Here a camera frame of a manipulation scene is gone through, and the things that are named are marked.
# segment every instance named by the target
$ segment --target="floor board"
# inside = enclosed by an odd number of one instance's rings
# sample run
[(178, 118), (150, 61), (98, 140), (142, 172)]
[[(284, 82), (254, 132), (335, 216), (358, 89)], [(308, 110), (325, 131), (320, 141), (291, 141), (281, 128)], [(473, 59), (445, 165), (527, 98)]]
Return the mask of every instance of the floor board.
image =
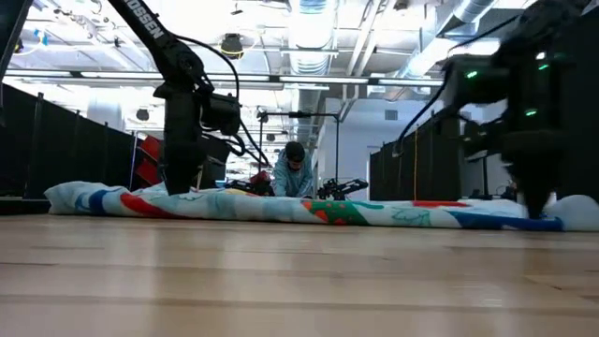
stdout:
[(0, 218), (0, 335), (597, 336), (599, 235)]

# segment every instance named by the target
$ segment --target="ceiling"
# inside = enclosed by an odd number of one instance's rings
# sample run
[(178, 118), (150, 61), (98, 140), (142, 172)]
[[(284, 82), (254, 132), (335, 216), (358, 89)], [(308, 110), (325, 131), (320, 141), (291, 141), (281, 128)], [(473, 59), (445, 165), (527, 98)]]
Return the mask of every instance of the ceiling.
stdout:
[[(397, 0), (388, 0), (395, 4)], [(145, 0), (159, 13), (159, 20), (167, 29), (178, 35), (198, 39), (219, 48), (227, 33), (242, 36), (244, 55), (234, 61), (240, 74), (289, 74), (290, 52), (289, 27), (292, 14), (285, 5), (276, 1), (261, 0)], [(364, 27), (365, 8), (370, 0), (339, 0), (334, 28), (334, 53), (329, 74), (344, 76), (354, 55), (360, 35), (375, 38), (376, 50), (368, 59), (363, 76), (372, 73), (390, 73), (400, 69), (418, 47), (419, 29), (425, 21), (425, 4), (437, 6), (443, 0), (411, 0), (402, 10), (383, 10), (373, 15), (373, 26)], [(496, 7), (521, 8), (533, 1), (499, 0)], [(15, 54), (10, 69), (53, 69), (75, 71), (140, 71), (155, 72), (152, 56), (139, 42), (127, 24), (115, 12), (107, 0), (35, 0), (22, 31), (23, 50)], [(192, 49), (203, 60), (208, 73), (229, 73), (227, 65), (217, 56), (200, 47)], [(363, 55), (364, 49), (358, 51)], [(439, 78), (438, 72), (427, 74)], [(163, 126), (164, 102), (152, 97), (154, 84), (137, 81), (126, 85), (122, 82), (78, 81), (69, 83), (59, 80), (7, 77), (5, 82), (30, 93), (44, 92), (46, 98), (71, 110), (87, 111), (88, 101), (98, 90), (112, 91), (120, 97), (127, 129), (145, 130), (159, 136)], [(297, 87), (285, 85), (275, 88), (258, 87), (242, 89), (242, 119), (257, 138), (259, 123), (258, 107), (268, 111), (290, 111), (297, 100)], [(326, 96), (340, 95), (334, 88), (318, 87)], [(228, 93), (226, 86), (218, 90)], [(136, 118), (139, 108), (149, 109), (150, 120)], [(357, 103), (353, 114), (371, 110), (369, 102)], [(298, 122), (288, 118), (270, 118), (264, 125), (276, 141), (266, 142), (265, 149), (271, 161), (276, 159), (274, 149), (283, 147), (294, 138)], [(249, 158), (241, 162), (247, 168)]]

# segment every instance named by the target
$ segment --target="black partition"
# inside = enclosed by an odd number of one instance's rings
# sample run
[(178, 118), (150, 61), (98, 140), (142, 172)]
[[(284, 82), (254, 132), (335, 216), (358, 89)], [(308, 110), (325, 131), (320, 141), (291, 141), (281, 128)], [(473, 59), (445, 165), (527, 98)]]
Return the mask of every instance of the black partition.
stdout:
[(457, 200), (460, 198), (460, 122), (431, 121), (409, 134), (393, 157), (393, 145), (371, 154), (371, 200)]
[(49, 187), (70, 181), (129, 185), (131, 135), (42, 101), (34, 147), (36, 104), (37, 97), (4, 85), (0, 197), (43, 198)]

